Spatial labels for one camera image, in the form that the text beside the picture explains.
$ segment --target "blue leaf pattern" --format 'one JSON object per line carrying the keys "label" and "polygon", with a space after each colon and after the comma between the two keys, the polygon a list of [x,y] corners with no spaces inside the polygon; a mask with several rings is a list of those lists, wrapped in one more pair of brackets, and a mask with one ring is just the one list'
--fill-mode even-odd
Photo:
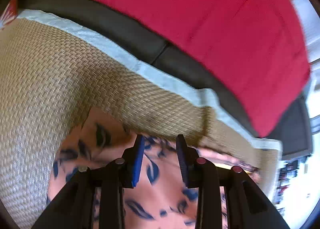
{"label": "blue leaf pattern", "polygon": [[170,207],[170,210],[171,210],[172,212],[179,213],[178,210],[173,209],[172,207]]}
{"label": "blue leaf pattern", "polygon": [[59,160],[60,160],[60,166],[62,165],[63,162],[68,161],[68,160],[75,160],[78,158],[78,152],[76,152],[73,149],[63,149],[60,150],[59,154]]}
{"label": "blue leaf pattern", "polygon": [[184,224],[186,225],[186,226],[191,226],[191,225],[193,225],[193,224],[195,224],[196,223],[196,220],[188,220],[188,221],[184,221]]}
{"label": "blue leaf pattern", "polygon": [[47,200],[46,200],[46,204],[47,206],[50,204],[51,200],[49,199],[48,195],[47,195]]}
{"label": "blue leaf pattern", "polygon": [[68,174],[66,176],[66,183],[69,182],[69,180],[72,178],[72,176],[78,171],[78,167],[75,167],[72,171],[72,173]]}
{"label": "blue leaf pattern", "polygon": [[160,210],[160,217],[166,217],[168,215],[167,211],[164,209]]}
{"label": "blue leaf pattern", "polygon": [[156,163],[154,163],[150,159],[150,157],[148,155],[145,154],[145,156],[151,162],[151,166],[150,165],[147,166],[147,176],[148,176],[148,179],[149,179],[151,185],[153,185],[156,182],[156,180],[158,179],[158,177],[159,177],[159,173],[160,173],[159,172],[159,167],[158,167],[158,165]]}
{"label": "blue leaf pattern", "polygon": [[186,213],[186,208],[188,207],[187,201],[185,199],[181,200],[177,204],[177,210],[180,214],[185,214]]}
{"label": "blue leaf pattern", "polygon": [[156,144],[156,142],[154,141],[154,139],[156,139],[156,137],[152,137],[152,136],[146,137],[146,136],[144,136],[143,139],[144,139],[144,145],[145,145],[144,149],[146,151],[150,150],[152,148],[152,145]]}
{"label": "blue leaf pattern", "polygon": [[96,140],[97,140],[97,146],[98,147],[106,147],[110,146],[111,144],[111,134],[109,131],[107,131],[103,126],[100,124],[97,124],[97,131],[96,131]]}
{"label": "blue leaf pattern", "polygon": [[78,148],[79,148],[79,153],[82,157],[85,157],[86,159],[91,160],[91,152],[88,149],[87,145],[82,141],[78,141]]}
{"label": "blue leaf pattern", "polygon": [[159,151],[159,153],[158,153],[158,158],[160,159],[162,157],[166,157],[166,155],[164,154],[164,150],[163,149],[161,149],[161,151]]}
{"label": "blue leaf pattern", "polygon": [[193,188],[183,189],[182,194],[184,194],[190,200],[190,202],[193,202],[193,201],[197,200],[197,198],[198,198],[198,191]]}
{"label": "blue leaf pattern", "polygon": [[147,213],[143,207],[134,200],[126,200],[125,204],[134,212],[138,217],[146,220],[155,220],[153,216]]}
{"label": "blue leaf pattern", "polygon": [[170,152],[177,152],[177,150],[170,145],[170,143],[168,142],[168,140],[164,139],[164,141],[165,141],[166,148],[167,148]]}
{"label": "blue leaf pattern", "polygon": [[56,179],[56,178],[57,178],[58,173],[59,173],[58,161],[56,160],[56,161],[53,163],[53,174],[54,174],[54,179]]}

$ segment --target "pink fabric with blue leaves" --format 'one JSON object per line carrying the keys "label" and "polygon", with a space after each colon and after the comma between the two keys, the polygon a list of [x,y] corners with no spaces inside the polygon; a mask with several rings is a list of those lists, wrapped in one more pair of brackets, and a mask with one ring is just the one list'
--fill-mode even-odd
{"label": "pink fabric with blue leaves", "polygon": [[[108,114],[92,108],[83,126],[75,127],[62,142],[50,174],[47,204],[59,193],[81,166],[100,168],[132,147],[136,133],[125,129]],[[140,179],[134,189],[124,189],[126,229],[194,228],[198,190],[182,182],[175,143],[144,134],[144,156]],[[239,165],[258,182],[259,171],[244,162],[211,149],[197,149],[200,156],[216,164]],[[100,188],[93,204],[92,228],[99,228]],[[227,210],[220,188],[223,228]]]}

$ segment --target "red cushion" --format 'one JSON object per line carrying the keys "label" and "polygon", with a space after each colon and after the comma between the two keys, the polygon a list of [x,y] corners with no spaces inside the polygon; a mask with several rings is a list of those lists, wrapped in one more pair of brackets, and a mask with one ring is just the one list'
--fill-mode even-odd
{"label": "red cushion", "polygon": [[289,0],[95,0],[170,40],[219,78],[266,136],[309,76]]}

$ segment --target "dark cushion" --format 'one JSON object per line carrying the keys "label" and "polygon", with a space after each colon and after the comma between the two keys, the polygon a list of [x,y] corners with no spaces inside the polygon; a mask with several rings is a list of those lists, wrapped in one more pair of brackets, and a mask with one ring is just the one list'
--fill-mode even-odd
{"label": "dark cushion", "polygon": [[289,106],[268,138],[282,141],[283,160],[291,160],[312,153],[309,114],[303,95]]}
{"label": "dark cushion", "polygon": [[175,46],[167,46],[152,65],[163,72],[185,81],[194,88],[213,89],[218,95],[220,105],[253,136],[258,136],[257,132],[252,128],[244,108],[233,93],[199,62],[195,61],[186,53]]}
{"label": "dark cushion", "polygon": [[95,30],[147,63],[166,45],[137,21],[91,0],[19,0],[19,6],[50,12]]}

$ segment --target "woven rug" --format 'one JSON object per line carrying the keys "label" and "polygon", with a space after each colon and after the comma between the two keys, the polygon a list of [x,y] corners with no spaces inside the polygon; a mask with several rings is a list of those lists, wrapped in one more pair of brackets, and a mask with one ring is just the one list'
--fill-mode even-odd
{"label": "woven rug", "polygon": [[49,172],[60,142],[97,106],[136,131],[174,139],[202,136],[261,168],[269,192],[278,151],[253,148],[210,107],[138,74],[63,30],[16,19],[0,32],[0,199],[22,229],[45,208]]}

